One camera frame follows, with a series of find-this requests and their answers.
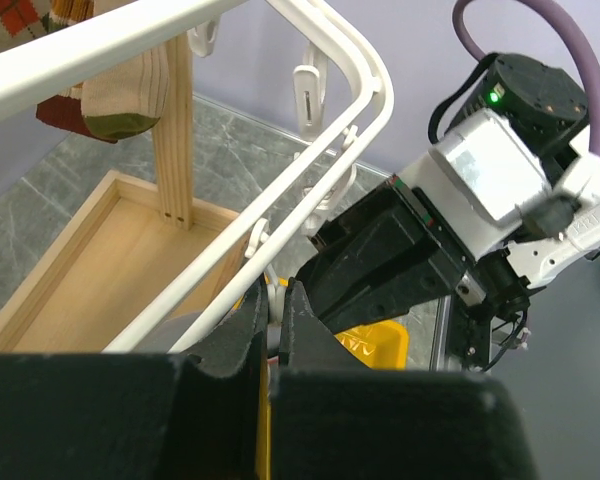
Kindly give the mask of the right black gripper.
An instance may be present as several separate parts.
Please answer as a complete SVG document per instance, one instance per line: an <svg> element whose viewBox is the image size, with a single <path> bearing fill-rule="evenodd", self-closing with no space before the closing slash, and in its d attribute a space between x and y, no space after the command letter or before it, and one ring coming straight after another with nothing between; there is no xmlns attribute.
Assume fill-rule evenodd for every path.
<svg viewBox="0 0 600 480"><path fill-rule="evenodd" d="M518 346L536 291L514 273L508 249L475 259L421 188L396 174L388 183L311 238L317 253L297 280L313 312L340 333L438 299L430 368L493 369Z"/></svg>

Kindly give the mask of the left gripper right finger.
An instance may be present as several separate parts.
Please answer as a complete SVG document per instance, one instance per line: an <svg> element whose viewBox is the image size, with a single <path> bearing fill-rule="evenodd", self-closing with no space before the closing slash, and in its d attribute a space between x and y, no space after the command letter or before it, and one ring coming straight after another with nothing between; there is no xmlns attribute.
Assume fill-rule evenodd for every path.
<svg viewBox="0 0 600 480"><path fill-rule="evenodd" d="M271 392L275 479L534 479L506 388L481 374L374 370L285 293Z"/></svg>

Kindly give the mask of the white plastic clip hanger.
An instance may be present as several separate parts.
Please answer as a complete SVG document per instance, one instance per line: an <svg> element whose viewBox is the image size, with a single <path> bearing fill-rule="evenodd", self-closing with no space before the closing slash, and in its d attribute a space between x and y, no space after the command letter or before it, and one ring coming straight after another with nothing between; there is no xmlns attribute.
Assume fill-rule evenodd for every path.
<svg viewBox="0 0 600 480"><path fill-rule="evenodd" d="M54 148L26 113L0 123L0 311L110 171L155 183L149 134L116 144L70 135ZM223 108L193 101L194 198L238 215L299 144Z"/></svg>

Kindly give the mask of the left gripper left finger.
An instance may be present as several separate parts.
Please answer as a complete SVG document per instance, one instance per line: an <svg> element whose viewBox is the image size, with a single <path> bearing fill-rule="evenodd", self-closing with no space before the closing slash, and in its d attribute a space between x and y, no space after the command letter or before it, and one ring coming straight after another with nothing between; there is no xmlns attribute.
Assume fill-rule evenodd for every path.
<svg viewBox="0 0 600 480"><path fill-rule="evenodd" d="M253 287L180 354L0 354L0 479L253 479L266 350Z"/></svg>

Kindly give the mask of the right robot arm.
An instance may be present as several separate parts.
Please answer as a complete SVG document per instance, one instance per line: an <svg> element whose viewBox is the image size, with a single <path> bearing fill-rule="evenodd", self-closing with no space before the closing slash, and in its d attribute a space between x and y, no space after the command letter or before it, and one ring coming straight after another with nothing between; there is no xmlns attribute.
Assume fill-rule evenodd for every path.
<svg viewBox="0 0 600 480"><path fill-rule="evenodd" d="M600 159L591 102L561 69L491 53L454 99L419 160L313 236L297 280L334 334L449 298L441 355L485 370L492 341L525 343L531 297L600 248Z"/></svg>

